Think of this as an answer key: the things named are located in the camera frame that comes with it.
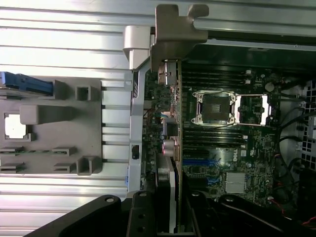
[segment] screw hole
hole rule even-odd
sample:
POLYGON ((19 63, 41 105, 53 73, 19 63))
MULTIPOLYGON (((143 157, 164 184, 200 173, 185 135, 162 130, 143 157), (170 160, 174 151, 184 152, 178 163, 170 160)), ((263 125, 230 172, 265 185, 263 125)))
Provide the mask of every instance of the screw hole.
POLYGON ((114 201, 114 198, 109 197, 109 198, 105 199, 105 201, 106 202, 112 202, 112 201, 114 201))
POLYGON ((145 230, 145 227, 143 226, 137 228, 137 231, 140 233, 144 232, 144 230, 145 230))

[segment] aluminum panel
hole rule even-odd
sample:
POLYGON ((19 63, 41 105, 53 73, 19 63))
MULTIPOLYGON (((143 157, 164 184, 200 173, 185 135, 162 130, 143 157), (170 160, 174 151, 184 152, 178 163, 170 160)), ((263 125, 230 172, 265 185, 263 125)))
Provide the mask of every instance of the aluminum panel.
POLYGON ((130 91, 103 91, 102 104, 116 106, 130 106, 130 91))
POLYGON ((114 124, 129 124, 130 110, 102 110, 102 122, 114 124))
POLYGON ((120 52, 123 47, 121 33, 76 33, 69 31, 30 30, 30 29, 3 29, 0 45, 40 48, 66 48, 113 50, 120 52))
POLYGON ((103 158, 114 160, 126 160, 129 157, 129 146, 122 145, 104 145, 103 158))
POLYGON ((0 65, 128 69, 128 61, 123 52, 98 53, 84 50, 26 47, 0 47, 0 52, 5 55, 5 57, 0 57, 0 65), (25 55, 36 55, 36 57, 25 57, 25 55))
MULTIPOLYGON (((102 22, 103 24, 129 24, 129 25, 153 25, 154 8, 160 3, 179 4, 180 14, 185 15, 189 5, 200 1, 158 1, 158 0, 56 0, 47 4, 45 1, 1 0, 1 6, 16 8, 45 9, 48 12, 25 12, 11 14, 3 10, 1 15, 6 19, 21 19, 32 21, 60 22, 102 22), (80 11, 82 14, 69 14, 71 11, 80 11)), ((237 30, 262 33, 276 33, 286 35, 315 36, 315 1, 278 0, 276 2, 264 2, 262 0, 238 1, 221 0, 208 3, 209 16, 197 20, 198 28, 237 30)))
MULTIPOLYGON (((314 0, 206 2, 210 15, 195 22, 198 28, 316 36, 314 0)), ((1 70, 35 77, 99 78, 106 93, 122 95, 126 74, 131 76, 121 52, 124 27, 153 26, 160 3, 179 4, 180 14, 186 14, 190 4, 201 1, 0 0, 1 70)), ((23 236, 98 195, 127 192, 129 149, 122 141, 109 140, 129 135, 130 107, 126 98, 104 105, 103 155, 108 162, 103 171, 89 177, 0 175, 5 189, 0 193, 0 236, 23 236)))

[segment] red cable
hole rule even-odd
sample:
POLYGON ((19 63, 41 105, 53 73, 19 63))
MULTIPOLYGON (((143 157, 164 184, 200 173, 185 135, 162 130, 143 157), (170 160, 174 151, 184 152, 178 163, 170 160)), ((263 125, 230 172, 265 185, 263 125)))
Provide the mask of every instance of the red cable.
POLYGON ((304 222, 302 225, 309 224, 312 220, 316 220, 316 216, 314 216, 311 219, 309 219, 308 221, 304 222))
POLYGON ((270 201, 273 202, 274 204, 276 204, 276 205, 278 206, 278 208, 281 209, 282 215, 284 215, 284 209, 281 207, 281 205, 278 204, 278 203, 277 203, 275 200, 273 200, 273 199, 270 199, 270 201))

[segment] heatsink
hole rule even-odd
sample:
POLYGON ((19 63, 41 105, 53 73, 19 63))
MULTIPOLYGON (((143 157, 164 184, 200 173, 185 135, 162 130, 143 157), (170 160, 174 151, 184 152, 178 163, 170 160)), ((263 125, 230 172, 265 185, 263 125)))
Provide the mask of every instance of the heatsink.
POLYGON ((228 194, 244 194, 246 190, 246 174, 227 172, 225 191, 228 194))

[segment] blue connector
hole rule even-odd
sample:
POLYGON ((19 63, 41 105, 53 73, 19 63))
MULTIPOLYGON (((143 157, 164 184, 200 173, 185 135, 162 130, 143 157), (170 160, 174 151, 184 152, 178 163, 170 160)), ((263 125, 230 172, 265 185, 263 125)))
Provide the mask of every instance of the blue connector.
POLYGON ((183 165, 199 165, 199 166, 213 166, 216 165, 218 161, 212 159, 183 159, 183 165))
POLYGON ((8 90, 15 89, 16 95, 21 91, 36 93, 40 96, 53 95, 53 83, 36 78, 32 78, 23 74, 13 74, 8 72, 0 72, 2 87, 8 90))

